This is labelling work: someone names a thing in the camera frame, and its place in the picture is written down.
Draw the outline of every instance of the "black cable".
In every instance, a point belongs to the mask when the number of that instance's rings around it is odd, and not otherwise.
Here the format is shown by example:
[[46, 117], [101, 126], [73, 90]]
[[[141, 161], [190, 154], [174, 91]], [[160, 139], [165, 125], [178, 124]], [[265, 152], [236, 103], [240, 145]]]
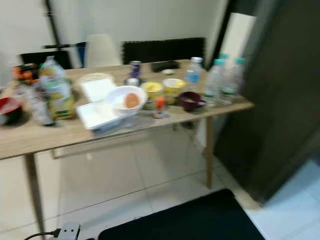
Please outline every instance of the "black cable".
[[32, 239], [34, 237], [43, 236], [43, 235], [53, 235], [55, 238], [57, 238], [59, 236], [60, 230], [61, 230], [61, 228], [57, 228], [54, 231], [36, 233], [36, 234], [31, 235], [31, 236], [28, 236], [24, 240], [29, 240], [29, 239]]

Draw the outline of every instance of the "purple can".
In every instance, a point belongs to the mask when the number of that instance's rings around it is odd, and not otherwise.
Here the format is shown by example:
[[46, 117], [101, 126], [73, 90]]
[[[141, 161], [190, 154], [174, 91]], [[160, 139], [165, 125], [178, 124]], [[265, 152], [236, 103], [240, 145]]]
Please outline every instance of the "purple can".
[[141, 61], [131, 61], [131, 77], [138, 78], [140, 75]]

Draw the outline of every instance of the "brown egg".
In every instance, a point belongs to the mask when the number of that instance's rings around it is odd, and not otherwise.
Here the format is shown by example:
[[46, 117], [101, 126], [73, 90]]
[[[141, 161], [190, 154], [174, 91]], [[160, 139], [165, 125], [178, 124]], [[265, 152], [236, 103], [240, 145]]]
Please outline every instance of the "brown egg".
[[139, 103], [140, 103], [138, 96], [136, 94], [134, 94], [134, 93], [129, 93], [125, 97], [124, 102], [125, 102], [125, 106], [128, 109], [134, 108], [134, 107], [138, 106]]

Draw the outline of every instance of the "small bowl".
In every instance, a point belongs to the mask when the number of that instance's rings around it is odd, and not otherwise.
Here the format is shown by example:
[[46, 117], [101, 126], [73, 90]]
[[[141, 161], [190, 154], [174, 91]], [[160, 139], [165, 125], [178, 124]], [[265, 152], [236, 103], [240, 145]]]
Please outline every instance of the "small bowl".
[[21, 118], [22, 114], [22, 103], [14, 97], [0, 99], [0, 125], [14, 123]]
[[[148, 87], [153, 85], [156, 87], [156, 90], [148, 90]], [[156, 108], [156, 99], [158, 97], [162, 97], [164, 94], [164, 86], [159, 82], [148, 81], [140, 86], [147, 94], [148, 100], [147, 103], [144, 105], [143, 110], [154, 110]]]
[[183, 107], [186, 112], [192, 112], [196, 108], [206, 105], [206, 101], [201, 99], [198, 93], [193, 91], [185, 91], [178, 96], [179, 105]]
[[163, 80], [165, 101], [167, 104], [175, 104], [176, 98], [184, 91], [186, 82], [178, 78], [167, 78]]
[[[125, 98], [128, 94], [136, 94], [139, 98], [139, 105], [132, 107], [132, 108], [126, 108], [125, 106]], [[113, 109], [118, 111], [120, 114], [132, 114], [134, 112], [138, 112], [143, 105], [147, 102], [148, 96], [145, 93], [145, 91], [137, 86], [118, 86], [105, 98], [106, 102], [108, 104], [111, 104], [113, 106]]]

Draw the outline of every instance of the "black chair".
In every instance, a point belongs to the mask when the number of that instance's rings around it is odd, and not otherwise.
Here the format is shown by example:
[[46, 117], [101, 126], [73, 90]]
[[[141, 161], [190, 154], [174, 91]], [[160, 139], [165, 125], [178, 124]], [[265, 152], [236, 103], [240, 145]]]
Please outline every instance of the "black chair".
[[204, 57], [205, 38], [193, 37], [156, 41], [125, 41], [122, 44], [122, 62], [142, 63]]
[[64, 69], [72, 69], [68, 51], [45, 51], [20, 54], [24, 64], [43, 64], [48, 56], [54, 56], [54, 60]]

